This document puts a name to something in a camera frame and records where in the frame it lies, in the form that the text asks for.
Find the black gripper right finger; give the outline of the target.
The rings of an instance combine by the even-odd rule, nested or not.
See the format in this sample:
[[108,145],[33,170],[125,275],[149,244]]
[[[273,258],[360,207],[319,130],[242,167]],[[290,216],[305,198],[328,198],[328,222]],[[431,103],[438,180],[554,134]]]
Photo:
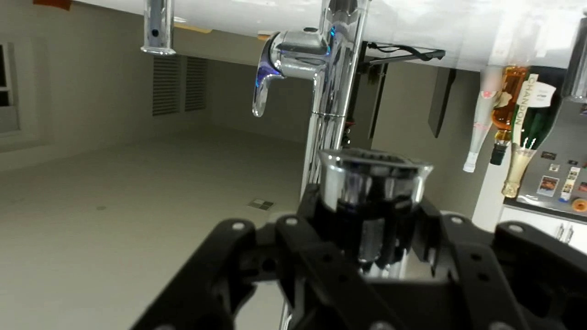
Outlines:
[[466,330],[530,330],[493,251],[481,231],[460,216],[442,216],[438,264],[457,284]]

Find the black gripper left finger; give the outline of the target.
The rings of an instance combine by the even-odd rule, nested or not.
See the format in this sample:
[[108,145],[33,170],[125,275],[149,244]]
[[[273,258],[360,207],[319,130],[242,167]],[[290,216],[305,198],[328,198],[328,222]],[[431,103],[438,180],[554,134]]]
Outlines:
[[220,222],[130,330],[233,330],[237,255],[255,238],[248,220]]

